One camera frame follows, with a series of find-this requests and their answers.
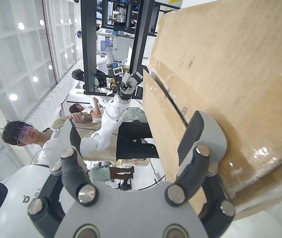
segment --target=black pants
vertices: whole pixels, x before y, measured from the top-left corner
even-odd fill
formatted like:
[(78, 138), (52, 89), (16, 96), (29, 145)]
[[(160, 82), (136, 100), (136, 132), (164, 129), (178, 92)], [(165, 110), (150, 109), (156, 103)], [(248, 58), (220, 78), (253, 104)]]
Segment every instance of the black pants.
[(146, 122), (123, 122), (118, 131), (117, 159), (159, 158), (154, 144), (138, 144), (136, 139), (152, 138)]

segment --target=woman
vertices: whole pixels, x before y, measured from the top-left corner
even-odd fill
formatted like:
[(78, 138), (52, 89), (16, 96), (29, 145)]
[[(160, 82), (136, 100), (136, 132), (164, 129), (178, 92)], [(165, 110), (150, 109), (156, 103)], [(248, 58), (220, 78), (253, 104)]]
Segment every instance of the woman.
[(89, 170), (89, 178), (91, 181), (110, 181), (112, 179), (128, 180), (133, 179), (134, 167), (131, 168), (99, 168), (95, 166)]

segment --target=black metal frame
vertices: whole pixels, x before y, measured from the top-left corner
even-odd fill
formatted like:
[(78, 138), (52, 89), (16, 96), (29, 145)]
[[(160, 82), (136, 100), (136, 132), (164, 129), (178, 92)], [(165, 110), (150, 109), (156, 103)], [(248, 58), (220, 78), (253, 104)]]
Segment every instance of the black metal frame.
[[(108, 0), (103, 0), (108, 8)], [(151, 15), (153, 11), (154, 4), (161, 4), (163, 6), (179, 9), (179, 7), (172, 6), (169, 4), (158, 3), (155, 0), (140, 0), (138, 22), (135, 29), (134, 43), (132, 48), (132, 57), (130, 63), (130, 73), (134, 73), (142, 64), (142, 57), (145, 49), (145, 43), (147, 36), (149, 35), (149, 26)], [(91, 13), (96, 10), (97, 0), (81, 0), (81, 20), (82, 20), (82, 41), (83, 41), (83, 62), (84, 62), (84, 78), (86, 90), (84, 94), (88, 95), (99, 95), (106, 96), (106, 93), (95, 92), (94, 80), (96, 76), (96, 18), (95, 14)], [(102, 25), (103, 28), (113, 29), (113, 27), (108, 24)]]

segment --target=white robot body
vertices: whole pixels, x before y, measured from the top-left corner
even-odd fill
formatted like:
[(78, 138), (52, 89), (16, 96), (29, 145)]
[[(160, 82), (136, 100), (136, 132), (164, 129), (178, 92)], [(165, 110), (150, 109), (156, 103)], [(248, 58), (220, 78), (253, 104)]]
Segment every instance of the white robot body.
[[(27, 165), (15, 172), (3, 184), (8, 194), (0, 208), (0, 238), (42, 238), (28, 216), (30, 202), (37, 198), (49, 177), (49, 169), (39, 165)], [(63, 188), (60, 203), (68, 211), (74, 199)]]

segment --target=red pipe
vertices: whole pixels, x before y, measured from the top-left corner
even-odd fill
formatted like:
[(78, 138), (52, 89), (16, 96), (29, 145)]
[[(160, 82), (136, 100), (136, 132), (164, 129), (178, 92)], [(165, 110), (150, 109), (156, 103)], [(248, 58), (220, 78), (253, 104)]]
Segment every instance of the red pipe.
[(52, 53), (51, 53), (50, 42), (48, 40), (48, 33), (47, 33), (47, 25), (46, 25), (46, 19), (45, 19), (45, 9), (44, 9), (44, 1), (43, 0), (42, 0), (42, 8), (43, 8), (43, 17), (44, 17), (44, 23), (45, 23), (45, 31), (46, 31), (46, 37), (47, 37), (48, 50), (50, 52), (51, 63), (52, 63), (52, 68), (53, 68), (53, 73), (54, 73), (54, 78), (55, 78), (55, 83), (57, 84), (57, 79), (56, 79), (55, 68), (54, 68), (54, 64), (53, 64), (53, 57), (52, 57)]

